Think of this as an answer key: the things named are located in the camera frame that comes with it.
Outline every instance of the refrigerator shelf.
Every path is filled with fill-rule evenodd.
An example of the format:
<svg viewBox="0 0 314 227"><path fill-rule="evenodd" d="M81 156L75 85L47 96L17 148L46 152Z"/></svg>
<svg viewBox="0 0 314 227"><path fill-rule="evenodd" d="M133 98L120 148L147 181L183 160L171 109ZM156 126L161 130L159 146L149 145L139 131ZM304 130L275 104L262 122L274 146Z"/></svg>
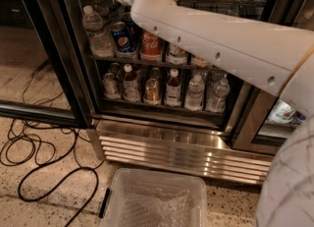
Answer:
<svg viewBox="0 0 314 227"><path fill-rule="evenodd" d="M167 111L167 110L171 110L171 111L177 111L177 112L183 112L185 114L192 114L193 116L197 116L197 114L199 115L207 115L207 116L211 116L211 117L221 117L224 118L226 115L226 111L224 113L213 113L213 112L208 112L208 111L191 111L188 110L186 108L183 107L173 107L173 106L167 106L167 105L150 105L144 102L130 102L130 101L126 101L123 99L110 99L107 97L102 97L101 98L104 101L112 101L115 103L121 103L121 104L131 104L131 105L136 105L136 106L140 106L140 107L151 107L154 108L156 110L158 109L162 109L163 111Z"/></svg>
<svg viewBox="0 0 314 227"><path fill-rule="evenodd" d="M126 64L157 66L157 67L163 67L163 68L204 69L204 70L213 69L213 68L197 68L196 66L191 66L191 65L174 65L174 64L170 64L166 62L150 62L150 61L143 61L143 60L130 59L130 58L114 58L114 57L99 58L99 57L95 57L91 55L88 55L88 58L95 60L96 62L110 61L110 62L119 62L119 63L126 63Z"/></svg>

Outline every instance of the water bottle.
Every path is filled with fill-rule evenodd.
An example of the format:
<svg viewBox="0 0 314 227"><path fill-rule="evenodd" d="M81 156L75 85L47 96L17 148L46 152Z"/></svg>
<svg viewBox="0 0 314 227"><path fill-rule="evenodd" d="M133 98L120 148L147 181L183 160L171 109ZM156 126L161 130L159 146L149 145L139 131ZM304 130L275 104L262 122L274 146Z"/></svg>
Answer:
<svg viewBox="0 0 314 227"><path fill-rule="evenodd" d="M226 98L230 91L228 80L220 79L210 87L207 95L206 111L223 113L226 108Z"/></svg>
<svg viewBox="0 0 314 227"><path fill-rule="evenodd" d="M191 111L203 109L205 82L201 75L196 74L188 83L184 107Z"/></svg>
<svg viewBox="0 0 314 227"><path fill-rule="evenodd" d="M88 35L93 55L97 57L113 57L114 46L102 18L89 5L85 6L83 11L82 25Z"/></svg>
<svg viewBox="0 0 314 227"><path fill-rule="evenodd" d="M92 9L97 12L102 21L104 22L104 26L109 26L111 23L110 10L104 0L92 0Z"/></svg>

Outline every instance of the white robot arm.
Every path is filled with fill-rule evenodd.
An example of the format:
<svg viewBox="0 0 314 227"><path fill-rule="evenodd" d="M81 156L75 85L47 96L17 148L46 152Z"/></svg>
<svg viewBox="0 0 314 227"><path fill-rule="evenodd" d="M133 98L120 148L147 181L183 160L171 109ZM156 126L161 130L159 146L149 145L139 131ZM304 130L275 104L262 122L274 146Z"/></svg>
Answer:
<svg viewBox="0 0 314 227"><path fill-rule="evenodd" d="M177 6L118 0L142 28L275 95L309 118L274 159L257 226L314 225L314 32Z"/></svg>

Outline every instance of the terrazzo floor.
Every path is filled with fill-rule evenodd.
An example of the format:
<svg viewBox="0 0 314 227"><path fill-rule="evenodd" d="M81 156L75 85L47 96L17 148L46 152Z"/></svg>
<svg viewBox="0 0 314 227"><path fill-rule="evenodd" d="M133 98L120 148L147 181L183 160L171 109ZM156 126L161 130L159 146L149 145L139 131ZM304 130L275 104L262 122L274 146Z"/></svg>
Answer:
<svg viewBox="0 0 314 227"><path fill-rule="evenodd" d="M1 148L7 141L7 133L12 120L0 118ZM23 127L22 121L16 121L15 134ZM37 134L43 141L53 142L56 146L56 156L65 154L74 141L69 130L34 130L26 129L26 134ZM87 139L85 131L79 135ZM31 152L31 144L20 141L14 144L9 152L9 158L19 162ZM42 163L49 159L52 148L43 145L37 160ZM100 161L95 157L90 143L78 139L76 145L78 162L87 167L96 167ZM1 160L6 161L4 153ZM80 209L94 190L96 179L90 171L78 171L67 179L56 191L47 198L36 202L25 202L19 199L18 185L22 178L36 168L34 157L19 166L8 167L0 164L0 223L6 227L20 226L65 226L72 216ZM73 151L62 161L46 166L35 172L22 185L22 195L27 199L35 199L52 189L66 174L78 168ZM99 186L92 201L70 226L99 226L101 218L98 213L106 188L110 186L115 172L119 168L141 168L131 165L104 162L96 172L99 176ZM260 188L239 183L204 179L207 189L207 219L208 226L253 226L256 205Z"/></svg>

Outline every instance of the speckled floor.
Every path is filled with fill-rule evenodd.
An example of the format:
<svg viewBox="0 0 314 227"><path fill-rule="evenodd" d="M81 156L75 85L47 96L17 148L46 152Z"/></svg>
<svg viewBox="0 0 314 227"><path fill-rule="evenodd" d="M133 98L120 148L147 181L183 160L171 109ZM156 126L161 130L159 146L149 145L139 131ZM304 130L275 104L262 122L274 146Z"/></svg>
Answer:
<svg viewBox="0 0 314 227"><path fill-rule="evenodd" d="M0 118L1 147L7 140L11 119ZM22 122L17 121L15 132L18 134ZM43 140L56 145L57 156L69 150L73 136L65 135L61 130L27 130L29 134L38 134ZM80 135L87 138L84 131ZM84 166L95 167L99 160L88 142L78 140L77 157ZM9 156L14 161L26 157L31 151L28 142L14 145ZM46 146L38 154L43 161L51 154ZM24 202L19 199L18 185L30 170L37 167L34 157L27 163L17 167L6 167L0 164L0 223L1 226L65 226L91 195L95 177L88 171L79 171L65 181L53 194L38 202ZM93 200L70 226L99 226L101 219L97 216L106 188L110 186L115 171L122 167L139 168L119 163L104 162L96 170L99 175L99 187ZM27 199L40 197L53 188L66 174L78 168L71 152L62 161L33 173L23 184L22 193ZM208 226L253 226L259 187L230 183L212 179L204 179L207 187Z"/></svg>
<svg viewBox="0 0 314 227"><path fill-rule="evenodd" d="M0 26L0 59L0 100L69 109L34 29Z"/></svg>

